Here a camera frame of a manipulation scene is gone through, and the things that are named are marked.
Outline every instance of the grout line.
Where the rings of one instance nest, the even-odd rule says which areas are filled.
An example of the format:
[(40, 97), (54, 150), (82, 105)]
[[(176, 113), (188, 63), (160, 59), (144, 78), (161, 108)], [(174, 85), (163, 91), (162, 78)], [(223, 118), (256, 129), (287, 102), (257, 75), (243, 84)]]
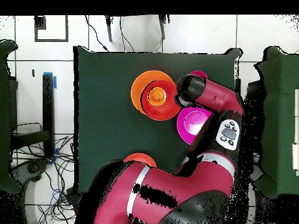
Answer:
[[(15, 44), (16, 44), (16, 16), (14, 18), (15, 20)], [(16, 78), (16, 51), (15, 51), (15, 78)], [(18, 166), (19, 165), (19, 159), (18, 159), (18, 153), (16, 154), (16, 165)]]
[(236, 16), (236, 48), (237, 48), (237, 41), (238, 41), (238, 15)]
[(255, 63), (255, 64), (256, 64), (256, 63), (258, 63), (258, 62), (260, 62), (260, 61), (239, 61), (239, 62), (244, 62), (244, 63), (247, 62), (247, 63)]
[(88, 26), (88, 49), (89, 49), (89, 25), (87, 25)]
[(74, 135), (74, 133), (54, 133), (54, 135)]
[(52, 206), (53, 204), (25, 204), (25, 206)]
[(8, 62), (73, 62), (74, 60), (7, 60)]

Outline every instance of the green panel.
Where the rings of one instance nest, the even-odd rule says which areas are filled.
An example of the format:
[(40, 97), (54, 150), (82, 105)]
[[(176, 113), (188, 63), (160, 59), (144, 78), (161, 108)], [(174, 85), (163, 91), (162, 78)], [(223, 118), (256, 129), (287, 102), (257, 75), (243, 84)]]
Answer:
[(18, 193), (21, 187), (8, 174), (11, 163), (11, 95), (9, 92), (6, 59), (16, 45), (8, 40), (0, 41), (0, 190)]
[(194, 70), (234, 89), (239, 49), (227, 55), (89, 52), (79, 54), (79, 192), (85, 192), (108, 161), (135, 152), (150, 155), (159, 168), (175, 172), (188, 145), (176, 129), (177, 116), (154, 121), (138, 112), (130, 97), (141, 73), (159, 70), (173, 81)]
[(276, 47), (268, 50), (267, 60), (258, 65), (264, 77), (265, 129), (262, 136), (262, 168), (269, 178), (256, 183), (265, 196), (299, 194), (299, 177), (293, 170), (292, 143), (295, 131), (295, 89), (299, 89), (299, 56), (286, 55)]

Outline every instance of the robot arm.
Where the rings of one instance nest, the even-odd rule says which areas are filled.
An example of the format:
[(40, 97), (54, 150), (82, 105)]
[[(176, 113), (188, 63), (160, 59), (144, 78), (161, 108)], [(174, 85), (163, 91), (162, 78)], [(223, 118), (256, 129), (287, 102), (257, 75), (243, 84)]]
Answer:
[[(222, 224), (234, 185), (244, 112), (235, 92), (211, 80), (186, 75), (177, 87), (178, 105), (214, 111), (206, 132), (198, 134), (200, 145), (193, 145), (176, 174), (141, 162), (120, 163), (122, 168), (106, 184), (104, 172), (99, 172), (100, 182), (88, 198), (100, 200), (92, 206), (81, 203), (77, 224), (84, 214), (93, 224)], [(114, 171), (113, 166), (105, 169)]]

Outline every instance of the magenta bowl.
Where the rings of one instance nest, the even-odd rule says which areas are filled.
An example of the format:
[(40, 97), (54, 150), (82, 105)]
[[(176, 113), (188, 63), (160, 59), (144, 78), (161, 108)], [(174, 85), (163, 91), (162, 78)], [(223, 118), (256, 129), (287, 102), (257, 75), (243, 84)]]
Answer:
[(201, 130), (203, 124), (207, 121), (211, 112), (199, 108), (184, 108), (180, 113), (176, 123), (180, 137), (187, 143), (192, 144), (195, 136)]

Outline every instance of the white tile floor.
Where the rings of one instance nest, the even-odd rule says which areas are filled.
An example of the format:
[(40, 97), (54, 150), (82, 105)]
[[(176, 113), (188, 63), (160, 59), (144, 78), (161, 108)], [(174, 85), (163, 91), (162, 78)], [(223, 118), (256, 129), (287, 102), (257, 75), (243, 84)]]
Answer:
[[(107, 35), (104, 16), (89, 16), (90, 24), (96, 29), (99, 40), (109, 51), (123, 51), (120, 33), (120, 18), (115, 17), (112, 24), (112, 39)], [(288, 53), (299, 49), (299, 33), (296, 21), (290, 16), (274, 15), (170, 15), (171, 22), (166, 22), (163, 42), (164, 53), (213, 53), (226, 52), (238, 47), (244, 52), (239, 64), (242, 96), (246, 95), (249, 82), (259, 79), (253, 67), (263, 57), (263, 50), (268, 46), (281, 46)], [(63, 39), (65, 37), (65, 16), (46, 16), (47, 29), (39, 30), (40, 39)], [(0, 40), (16, 41), (17, 51), (8, 57), (11, 75), (19, 81), (18, 123), (42, 122), (41, 112), (41, 75), (52, 72), (57, 77), (55, 92), (55, 138), (71, 137), (74, 133), (74, 98), (73, 98), (73, 53), (72, 46), (84, 46), (92, 51), (104, 51), (97, 42), (95, 32), (86, 23), (84, 16), (68, 16), (68, 42), (34, 42), (33, 16), (0, 16)], [(129, 16), (121, 19), (122, 31), (135, 51), (156, 52), (161, 43), (161, 31), (157, 15)], [(125, 42), (126, 51), (131, 51)], [(37, 131), (38, 125), (25, 125), (19, 132)], [(71, 155), (69, 146), (63, 153)], [(68, 164), (68, 170), (74, 165)], [(57, 172), (53, 165), (48, 165), (47, 173), (53, 187), (57, 188)], [(74, 183), (74, 174), (64, 172), (66, 188)], [(48, 209), (53, 196), (50, 181), (46, 174), (40, 181), (30, 183), (26, 192), (26, 214), (29, 224), (37, 224), (41, 212)], [(248, 224), (254, 219), (255, 199), (252, 188), (249, 189)], [(55, 221), (53, 224), (66, 224)]]

